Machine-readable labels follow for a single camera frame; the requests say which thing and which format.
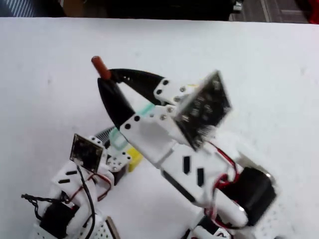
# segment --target rectangular slot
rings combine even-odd
[[[78,171],[74,170],[74,171],[68,171],[65,173],[65,175],[73,175],[73,174],[77,174]]]
[[[70,179],[61,179],[58,183],[69,183]]]
[[[204,185],[204,168],[197,169],[197,185],[199,187]]]
[[[190,156],[183,157],[183,171],[184,174],[188,174],[190,172]]]

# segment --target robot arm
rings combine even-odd
[[[139,93],[155,103],[139,114],[123,94],[117,96],[117,83],[130,79],[135,82],[138,76],[146,79],[145,75],[151,74],[107,70],[99,58],[92,61],[108,72],[108,78],[100,78],[98,84],[115,126],[167,181],[194,205],[205,209],[205,217],[235,238],[274,239],[286,233],[283,228],[287,227],[281,224],[280,228],[265,229],[265,220],[273,220],[270,212],[278,205],[273,177],[241,139],[218,129],[231,109],[219,72],[196,87],[155,75],[152,92],[145,93],[138,86]],[[141,82],[147,89],[147,81],[140,79],[137,84]],[[114,102],[117,111],[112,110]],[[192,228],[196,237],[207,238],[200,233],[201,228],[196,228]]]

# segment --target red wire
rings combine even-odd
[[[235,178],[234,178],[234,180],[232,182],[228,181],[228,175],[225,174],[225,173],[222,174],[221,176],[219,176],[219,178],[216,180],[216,182],[214,183],[213,188],[212,188],[212,194],[214,195],[216,189],[220,190],[221,188],[226,187],[229,184],[237,182],[237,180],[239,179],[239,173],[238,173],[238,170],[237,170],[236,163],[235,163],[235,161],[233,159],[231,159],[222,149],[217,147],[212,142],[208,141],[208,143],[210,143],[211,145],[213,145],[217,149],[217,152],[220,153],[233,166],[233,169],[235,171]],[[211,219],[214,221],[214,223],[217,224],[219,227],[225,228],[225,229],[239,229],[238,227],[230,227],[230,226],[225,225],[223,222],[218,221],[217,218],[216,218],[217,214],[215,216],[213,214],[213,212],[214,212],[213,208],[212,209],[204,209],[204,213],[206,215],[210,216]]]
[[[210,143],[211,145],[213,145],[216,149],[217,149],[217,152],[220,153],[226,160],[227,162],[229,162],[232,166],[233,166],[233,169],[235,171],[235,178],[234,178],[234,181],[233,183],[237,182],[238,178],[239,178],[239,173],[238,173],[238,170],[237,170],[237,166],[236,166],[236,163],[234,160],[231,159],[231,157],[229,157],[222,149],[220,149],[219,147],[217,147],[215,144],[213,144],[212,142],[208,141],[208,143]]]
[[[91,180],[94,176],[98,176],[99,178],[101,178],[103,181],[107,182],[107,183],[110,185],[109,189],[106,190],[106,192],[104,192],[103,194],[101,194],[101,195],[98,197],[98,202],[100,202],[103,198],[106,197],[106,195],[108,194],[108,192],[111,190],[111,185],[112,185],[112,183],[111,183],[111,181],[110,181],[107,177],[105,177],[105,176],[103,176],[103,175],[101,175],[101,174],[97,174],[97,173],[91,174],[91,175],[88,177],[87,181]],[[74,199],[74,197],[75,197],[82,189],[83,189],[83,186],[79,187],[78,190],[76,190],[75,193],[71,196],[71,198],[70,198],[69,201],[71,202],[71,201]]]

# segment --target yellow block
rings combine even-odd
[[[140,161],[143,159],[143,155],[141,155],[140,152],[138,152],[135,148],[131,147],[129,148],[126,153],[128,153],[132,160],[129,164],[129,172],[132,172],[136,166],[140,163]]]

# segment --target wire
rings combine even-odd
[[[92,224],[91,224],[91,228],[88,232],[88,234],[86,235],[85,239],[89,239],[92,232],[93,232],[93,229],[94,229],[94,226],[95,226],[95,211],[94,211],[94,204],[93,204],[93,201],[92,201],[92,198],[91,198],[91,194],[90,194],[90,191],[88,189],[88,187],[86,186],[86,183],[85,183],[85,180],[84,180],[84,177],[83,177],[83,174],[82,174],[82,171],[79,167],[79,165],[76,166],[77,170],[79,171],[80,173],[80,176],[81,176],[81,181],[82,181],[82,184],[83,184],[83,189],[86,193],[86,195],[88,196],[88,199],[89,199],[89,203],[90,203],[90,207],[91,207],[91,211],[92,211]]]
[[[102,199],[104,199],[106,197],[106,195],[108,194],[108,192],[111,190],[112,187],[112,183],[111,180],[107,177],[105,177],[104,175],[98,174],[98,173],[93,173],[91,174],[87,181],[91,180],[94,176],[98,176],[99,178],[101,178],[103,181],[107,182],[110,187],[106,190],[106,192],[104,192],[103,194],[101,194],[100,196],[98,196],[98,202],[100,202]],[[79,187],[78,190],[75,191],[75,193],[70,197],[70,202],[75,198],[75,196],[83,189],[83,186]]]
[[[224,229],[228,229],[228,230],[238,230],[238,229],[242,229],[246,226],[243,226],[243,227],[234,227],[234,226],[231,226],[231,225],[226,225],[224,224],[221,220],[220,220],[220,217],[218,216],[218,213],[217,213],[217,209],[216,209],[216,206],[215,206],[215,202],[216,202],[216,189],[222,189],[230,184],[233,184],[233,183],[236,183],[239,179],[239,176],[240,174],[238,173],[238,170],[237,170],[237,166],[236,166],[236,163],[233,159],[231,159],[231,157],[229,157],[222,149],[220,149],[219,147],[217,147],[215,144],[213,144],[212,142],[208,141],[209,144],[213,145],[216,149],[217,149],[217,152],[220,153],[226,160],[227,162],[229,162],[234,171],[235,171],[235,177],[234,177],[234,180],[233,181],[229,181],[228,180],[228,174],[224,173],[224,174],[221,174],[217,180],[215,181],[213,187],[212,187],[212,203],[211,203],[211,206],[210,206],[210,209],[204,209],[204,213],[209,216],[212,221],[219,227],[221,228],[224,228]]]
[[[42,198],[42,197],[36,197],[29,194],[22,194],[21,198],[28,200],[32,205],[34,205],[34,214],[36,218],[38,218],[40,221],[42,221],[42,217],[38,213],[38,209],[39,209],[38,201],[49,202],[49,203],[68,203],[69,202],[69,200],[65,198],[64,199]]]
[[[231,157],[229,157],[222,149],[217,147],[215,144],[213,144],[210,141],[208,141],[208,143],[213,145],[217,149],[217,152],[220,153],[227,160],[227,162],[229,162],[233,166],[233,169],[235,171],[235,178],[233,180],[233,183],[237,182],[237,180],[239,178],[239,173],[238,173],[238,169],[237,169],[237,165],[236,165],[235,161],[233,159],[231,159]]]

